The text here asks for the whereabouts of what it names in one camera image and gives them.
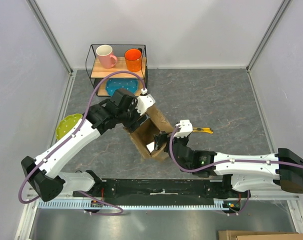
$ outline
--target yellow-green plate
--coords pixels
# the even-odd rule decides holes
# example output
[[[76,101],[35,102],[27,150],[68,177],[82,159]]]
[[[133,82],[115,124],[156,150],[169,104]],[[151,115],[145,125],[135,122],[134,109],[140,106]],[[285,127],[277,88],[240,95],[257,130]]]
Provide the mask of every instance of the yellow-green plate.
[[[56,128],[56,138],[60,140],[63,136],[65,136],[72,128],[77,124],[79,119],[83,117],[80,113],[75,113],[73,115],[69,115],[60,121],[58,127]]]

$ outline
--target yellow handle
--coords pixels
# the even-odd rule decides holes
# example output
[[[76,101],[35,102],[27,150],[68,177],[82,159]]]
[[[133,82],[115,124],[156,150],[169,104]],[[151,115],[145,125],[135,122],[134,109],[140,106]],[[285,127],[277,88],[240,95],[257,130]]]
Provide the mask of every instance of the yellow handle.
[[[210,127],[193,127],[192,132],[193,133],[208,133],[208,134],[214,133]]]

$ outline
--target marble table surface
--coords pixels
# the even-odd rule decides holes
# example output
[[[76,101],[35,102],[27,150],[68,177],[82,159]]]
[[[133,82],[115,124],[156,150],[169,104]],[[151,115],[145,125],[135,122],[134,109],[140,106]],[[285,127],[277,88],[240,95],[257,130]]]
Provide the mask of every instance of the marble table surface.
[[[66,115],[83,113],[93,87],[78,70]],[[188,146],[238,155],[269,153],[265,132],[245,69],[149,69],[148,92],[172,125],[189,119],[213,134],[192,133]],[[95,97],[92,104],[104,98]],[[118,125],[85,146],[64,172],[93,170],[101,178],[197,178],[181,172],[168,157],[143,159]]]

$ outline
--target cardboard box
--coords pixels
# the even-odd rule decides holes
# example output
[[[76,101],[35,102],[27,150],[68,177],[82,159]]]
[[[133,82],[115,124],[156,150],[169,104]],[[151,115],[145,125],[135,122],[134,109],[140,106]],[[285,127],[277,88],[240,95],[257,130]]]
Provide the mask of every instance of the cardboard box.
[[[218,231],[219,240],[303,240],[297,238],[297,232],[270,232],[270,231]]]
[[[152,158],[162,161],[169,157],[168,153],[164,152],[166,144],[163,144],[160,150],[152,152],[148,150],[147,145],[154,141],[154,135],[158,135],[160,131],[172,133],[174,128],[155,105],[148,108],[146,114],[149,118],[134,132],[130,133],[126,128],[125,130],[144,159]]]

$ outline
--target wooden shelf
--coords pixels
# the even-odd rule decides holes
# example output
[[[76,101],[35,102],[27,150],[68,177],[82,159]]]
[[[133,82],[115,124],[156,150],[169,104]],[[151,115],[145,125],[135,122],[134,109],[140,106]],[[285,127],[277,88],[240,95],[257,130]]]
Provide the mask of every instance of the wooden shelf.
[[[141,89],[143,89],[143,84],[142,84],[142,82],[141,82],[140,80],[138,80],[138,79],[137,79],[137,81],[138,81],[138,89],[137,89],[137,91],[134,93],[134,95],[135,95],[136,97],[138,97],[138,96],[141,95]],[[98,95],[99,97],[111,97],[111,96],[109,96],[109,94],[108,94],[107,91],[106,91],[106,84],[107,84],[107,81],[104,81],[104,82],[102,83],[102,85],[99,87],[99,89],[98,89],[98,91],[97,91],[97,95]]]
[[[126,67],[125,57],[117,57],[117,59],[118,59],[118,62],[116,64],[116,66],[114,66],[110,69],[106,69],[106,68],[103,68],[103,66],[101,65],[98,58],[96,58],[95,63],[93,65],[92,72],[91,72],[91,78],[92,79],[102,79],[102,78],[106,77],[107,75],[117,72],[117,71],[128,71],[128,69]],[[142,67],[142,70],[135,72],[135,74],[137,74],[141,78],[144,78],[145,70],[146,70],[146,57],[142,58],[141,67]],[[120,74],[116,74],[115,76],[112,76],[112,77],[115,79],[116,78],[131,78],[131,79],[134,78],[133,75],[128,74],[128,73],[120,73]]]

